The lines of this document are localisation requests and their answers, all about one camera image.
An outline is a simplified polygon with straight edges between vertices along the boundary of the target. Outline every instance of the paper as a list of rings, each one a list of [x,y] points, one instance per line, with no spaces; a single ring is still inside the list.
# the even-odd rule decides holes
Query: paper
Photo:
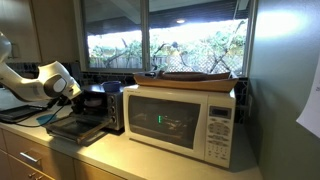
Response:
[[[309,99],[297,122],[320,138],[320,57]]]

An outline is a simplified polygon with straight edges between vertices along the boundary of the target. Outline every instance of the microwave control panel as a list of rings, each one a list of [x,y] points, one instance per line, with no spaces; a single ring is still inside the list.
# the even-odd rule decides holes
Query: microwave control panel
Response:
[[[232,108],[210,106],[207,119],[205,161],[229,168],[233,132]]]

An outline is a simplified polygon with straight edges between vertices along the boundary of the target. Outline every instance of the cabinet drawer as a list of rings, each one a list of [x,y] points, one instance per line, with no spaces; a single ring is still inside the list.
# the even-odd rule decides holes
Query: cabinet drawer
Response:
[[[123,178],[119,176],[111,174],[107,171],[103,171],[99,168],[76,159],[74,160],[74,167],[77,180],[123,180]]]
[[[10,155],[55,179],[75,179],[71,157],[6,130],[3,134]]]
[[[4,142],[4,138],[3,138],[3,133],[2,133],[2,129],[0,129],[0,149],[7,151],[6,150],[6,144]]]
[[[11,173],[10,173],[8,154],[2,150],[0,150],[0,172],[1,172],[0,179],[6,179],[6,180],[12,179]]]
[[[12,170],[13,179],[19,180],[53,180],[53,178],[41,173],[40,171],[28,166],[18,159],[9,155],[9,162]]]

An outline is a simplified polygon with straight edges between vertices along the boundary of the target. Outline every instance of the wooden cabinet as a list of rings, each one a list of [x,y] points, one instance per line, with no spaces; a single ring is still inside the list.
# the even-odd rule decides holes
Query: wooden cabinet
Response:
[[[75,179],[71,157],[9,131],[3,134],[8,154],[54,179]]]
[[[0,150],[0,179],[10,180],[11,172],[8,160],[8,154]]]
[[[85,162],[74,160],[77,180],[123,180],[123,178],[103,171]]]
[[[73,0],[0,0],[0,17],[13,49],[7,62],[79,60]]]
[[[3,151],[7,151],[2,129],[0,129],[0,149],[2,149]]]
[[[47,176],[46,174],[38,171],[26,163],[14,158],[13,156],[9,155],[9,162],[10,166],[14,167],[11,168],[12,177],[14,180],[53,180],[53,178]]]

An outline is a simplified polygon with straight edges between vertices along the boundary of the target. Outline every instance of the microwave window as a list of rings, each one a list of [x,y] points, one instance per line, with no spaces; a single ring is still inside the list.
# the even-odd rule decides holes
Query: microwave window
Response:
[[[200,104],[129,97],[132,132],[190,149],[193,149],[199,113]]]

